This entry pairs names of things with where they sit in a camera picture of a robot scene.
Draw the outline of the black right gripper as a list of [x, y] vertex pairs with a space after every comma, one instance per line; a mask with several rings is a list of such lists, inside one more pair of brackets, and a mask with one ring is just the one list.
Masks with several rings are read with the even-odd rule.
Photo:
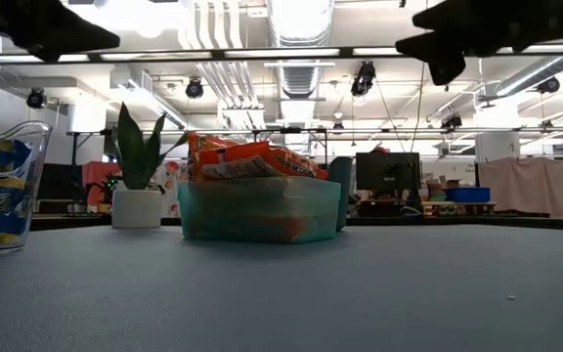
[[431, 31], [398, 40], [396, 50], [428, 64], [435, 85], [448, 85], [466, 68], [465, 57], [485, 58], [501, 47], [521, 53], [532, 45], [563, 39], [563, 0], [510, 0], [506, 36], [439, 30], [497, 24], [506, 0], [443, 0], [412, 16]]

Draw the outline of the clear plastic bin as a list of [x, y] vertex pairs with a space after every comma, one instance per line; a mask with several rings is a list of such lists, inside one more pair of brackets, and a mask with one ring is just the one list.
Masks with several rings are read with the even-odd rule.
[[11, 172], [0, 172], [0, 175], [10, 175], [22, 178], [25, 181], [26, 201], [23, 209], [27, 215], [27, 225], [22, 242], [19, 246], [0, 249], [0, 251], [13, 250], [25, 245], [30, 229], [30, 221], [35, 208], [43, 166], [48, 150], [49, 138], [52, 127], [45, 122], [27, 121], [0, 134], [0, 140], [19, 140], [31, 148], [31, 155], [25, 163]]

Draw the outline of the red box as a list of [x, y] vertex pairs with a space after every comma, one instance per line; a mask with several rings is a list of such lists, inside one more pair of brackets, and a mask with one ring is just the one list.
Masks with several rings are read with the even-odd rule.
[[90, 161], [82, 166], [82, 186], [83, 190], [87, 192], [87, 202], [90, 205], [103, 203], [105, 193], [96, 186], [88, 191], [87, 186], [95, 183], [102, 186], [109, 174], [113, 176], [120, 174], [120, 168], [116, 162]]

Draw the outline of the black computer monitor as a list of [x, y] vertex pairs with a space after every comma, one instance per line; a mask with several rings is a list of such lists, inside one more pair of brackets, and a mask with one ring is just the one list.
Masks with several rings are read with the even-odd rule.
[[411, 201], [419, 200], [418, 153], [357, 153], [355, 160], [358, 190], [399, 194], [408, 190]]

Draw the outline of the blue plastic crate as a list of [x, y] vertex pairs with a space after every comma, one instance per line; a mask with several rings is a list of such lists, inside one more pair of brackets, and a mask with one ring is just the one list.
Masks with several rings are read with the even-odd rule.
[[452, 202], [489, 202], [491, 200], [491, 190], [489, 188], [461, 187], [445, 190], [447, 201]]

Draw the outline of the beige hanging cloth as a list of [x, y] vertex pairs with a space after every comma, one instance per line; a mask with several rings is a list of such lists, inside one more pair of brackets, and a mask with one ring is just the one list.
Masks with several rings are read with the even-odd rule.
[[482, 188], [489, 188], [495, 211], [563, 218], [563, 160], [502, 158], [478, 163]]

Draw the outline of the ceiling light bar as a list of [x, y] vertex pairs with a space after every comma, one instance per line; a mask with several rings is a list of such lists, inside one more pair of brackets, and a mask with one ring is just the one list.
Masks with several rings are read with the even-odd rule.
[[[563, 55], [563, 44], [533, 45], [514, 54], [510, 48], [499, 49], [497, 56]], [[398, 59], [405, 57], [394, 47], [323, 47], [323, 48], [260, 48], [212, 49], [186, 51], [132, 51], [91, 52], [63, 55], [57, 62], [47, 64], [102, 64], [130, 62], [221, 62], [221, 61], [284, 61], [284, 60], [346, 60], [346, 59]], [[43, 65], [45, 62], [29, 54], [0, 54], [3, 65]]]

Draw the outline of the floral patterned cloth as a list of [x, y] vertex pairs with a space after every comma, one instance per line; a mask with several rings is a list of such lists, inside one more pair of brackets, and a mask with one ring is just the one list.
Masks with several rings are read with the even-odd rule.
[[179, 185], [188, 181], [187, 162], [185, 160], [164, 161], [152, 176], [148, 189], [160, 191], [161, 217], [179, 218]]

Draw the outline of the snake plant in white pot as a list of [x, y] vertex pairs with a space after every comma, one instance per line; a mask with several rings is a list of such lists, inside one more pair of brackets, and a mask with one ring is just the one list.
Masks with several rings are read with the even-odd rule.
[[162, 191], [151, 190], [149, 184], [166, 156], [186, 144], [189, 139], [188, 134], [184, 133], [167, 152], [162, 153], [161, 132], [165, 119], [166, 116], [162, 115], [155, 122], [151, 135], [145, 138], [126, 104], [121, 104], [111, 136], [124, 188], [115, 190], [112, 194], [113, 228], [142, 229], [161, 226]]

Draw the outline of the large grey-blue plastic bin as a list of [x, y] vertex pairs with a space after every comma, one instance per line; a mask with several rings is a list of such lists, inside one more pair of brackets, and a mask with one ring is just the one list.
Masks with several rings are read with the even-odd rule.
[[340, 199], [337, 207], [336, 231], [340, 232], [346, 226], [349, 205], [349, 191], [351, 187], [353, 159], [348, 156], [336, 157], [328, 167], [327, 180], [340, 186]]

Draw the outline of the small teal plastic bin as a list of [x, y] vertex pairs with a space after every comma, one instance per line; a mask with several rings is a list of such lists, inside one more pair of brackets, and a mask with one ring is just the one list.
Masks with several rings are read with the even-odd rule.
[[[306, 178], [306, 177], [265, 177], [265, 178]], [[333, 204], [330, 206], [322, 206], [318, 209], [312, 209], [311, 211], [306, 211], [302, 209], [292, 210], [273, 208], [265, 206], [264, 208], [244, 208], [239, 207], [237, 209], [230, 209], [228, 206], [187, 206], [183, 208], [179, 202], [181, 211], [181, 222], [182, 216], [192, 213], [203, 213], [203, 212], [230, 212], [230, 213], [257, 213], [257, 214], [267, 214], [267, 215], [290, 215], [295, 217], [309, 218], [312, 221], [312, 227], [310, 231], [306, 233], [299, 241], [293, 243], [307, 243], [307, 242], [318, 242], [330, 240], [336, 235], [336, 218], [337, 218], [337, 207], [333, 209]]]

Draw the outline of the grey-blue table mat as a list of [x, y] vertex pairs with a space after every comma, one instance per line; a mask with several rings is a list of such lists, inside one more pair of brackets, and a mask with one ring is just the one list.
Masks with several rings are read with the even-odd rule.
[[35, 232], [0, 254], [0, 351], [563, 352], [563, 231]]

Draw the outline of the silver ceiling air duct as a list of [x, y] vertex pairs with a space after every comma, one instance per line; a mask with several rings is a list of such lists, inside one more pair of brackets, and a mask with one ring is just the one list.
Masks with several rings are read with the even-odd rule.
[[[328, 45], [335, 0], [267, 0], [268, 24], [274, 47]], [[288, 98], [309, 98], [321, 77], [319, 67], [277, 69], [281, 90]]]

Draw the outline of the black aluminium table frame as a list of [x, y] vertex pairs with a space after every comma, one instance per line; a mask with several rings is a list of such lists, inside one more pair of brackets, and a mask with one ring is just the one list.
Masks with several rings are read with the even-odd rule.
[[[111, 224], [109, 215], [101, 216], [56, 216], [36, 214], [30, 221], [31, 231], [48, 231], [86, 227], [108, 226]], [[482, 217], [398, 217], [398, 218], [348, 218], [347, 227], [379, 227], [379, 226], [455, 226], [482, 225], [519, 228], [539, 228], [563, 230], [563, 219], [514, 217], [514, 216], [482, 216]]]

